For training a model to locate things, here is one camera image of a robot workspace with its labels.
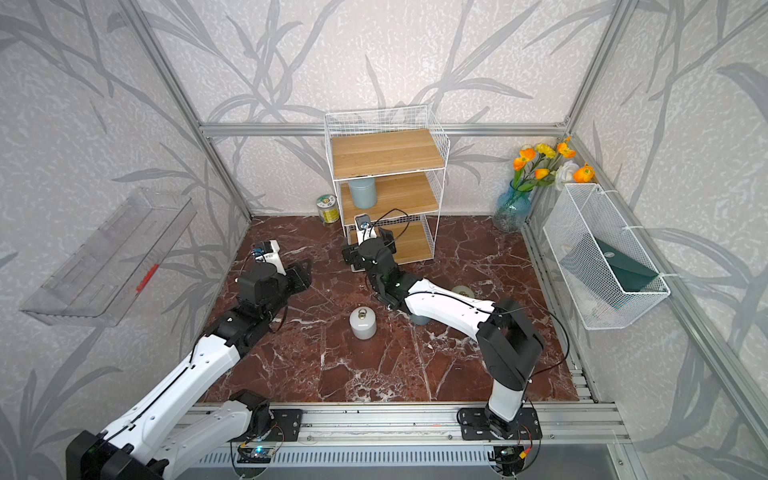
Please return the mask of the large blue tea canister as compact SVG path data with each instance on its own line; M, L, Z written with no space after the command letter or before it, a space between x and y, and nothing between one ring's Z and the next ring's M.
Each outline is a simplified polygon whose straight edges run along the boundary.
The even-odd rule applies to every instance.
M373 177L352 179L348 182L348 188L356 208L366 210L377 203L377 190Z

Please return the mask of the white tea canister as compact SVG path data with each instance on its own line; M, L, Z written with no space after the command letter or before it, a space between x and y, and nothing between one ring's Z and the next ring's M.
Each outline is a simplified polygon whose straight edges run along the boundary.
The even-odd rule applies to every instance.
M349 324L357 339L369 340L377 332L376 313L370 307L358 307L351 312Z

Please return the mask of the white wire wooden shelf rack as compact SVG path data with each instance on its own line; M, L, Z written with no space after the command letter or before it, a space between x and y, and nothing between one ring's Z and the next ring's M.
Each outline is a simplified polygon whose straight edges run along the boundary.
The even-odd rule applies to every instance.
M368 214L395 237L400 264L434 258L450 139L426 104L339 111L324 117L324 144L345 241L357 244L354 217ZM377 203L354 206L348 182L373 177Z

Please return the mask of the beige tea canister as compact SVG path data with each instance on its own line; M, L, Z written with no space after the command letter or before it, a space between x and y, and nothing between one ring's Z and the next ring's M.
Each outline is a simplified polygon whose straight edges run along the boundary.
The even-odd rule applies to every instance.
M463 295L468 298L475 298L475 294L471 288L465 285L457 285L451 289L453 293Z

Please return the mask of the small blue tea canister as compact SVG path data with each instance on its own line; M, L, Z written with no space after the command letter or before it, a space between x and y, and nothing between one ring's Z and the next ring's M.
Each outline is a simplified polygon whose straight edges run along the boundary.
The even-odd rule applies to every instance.
M424 326L424 325L427 325L431 321L431 319L426 316L412 314L410 316L410 321L414 325Z

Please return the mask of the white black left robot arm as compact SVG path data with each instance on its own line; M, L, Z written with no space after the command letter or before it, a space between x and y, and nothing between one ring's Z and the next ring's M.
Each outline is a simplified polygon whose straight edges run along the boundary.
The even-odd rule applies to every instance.
M175 479L224 443L270 434L277 422L268 400L241 390L180 431L196 401L268 333L289 299L310 288L308 260L282 267L256 262L239 280L236 306L211 324L182 360L144 398L101 432L83 431L67 446L69 479Z

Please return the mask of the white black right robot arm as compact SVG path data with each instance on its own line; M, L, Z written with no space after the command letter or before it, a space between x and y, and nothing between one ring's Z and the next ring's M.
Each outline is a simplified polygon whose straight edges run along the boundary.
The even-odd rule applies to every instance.
M346 264L365 272L375 297L389 309L437 321L477 343L493 379L485 422L495 437L511 438L545 350L543 336L513 299L478 300L439 287L400 267L394 250L392 236L374 236L344 246L342 255Z

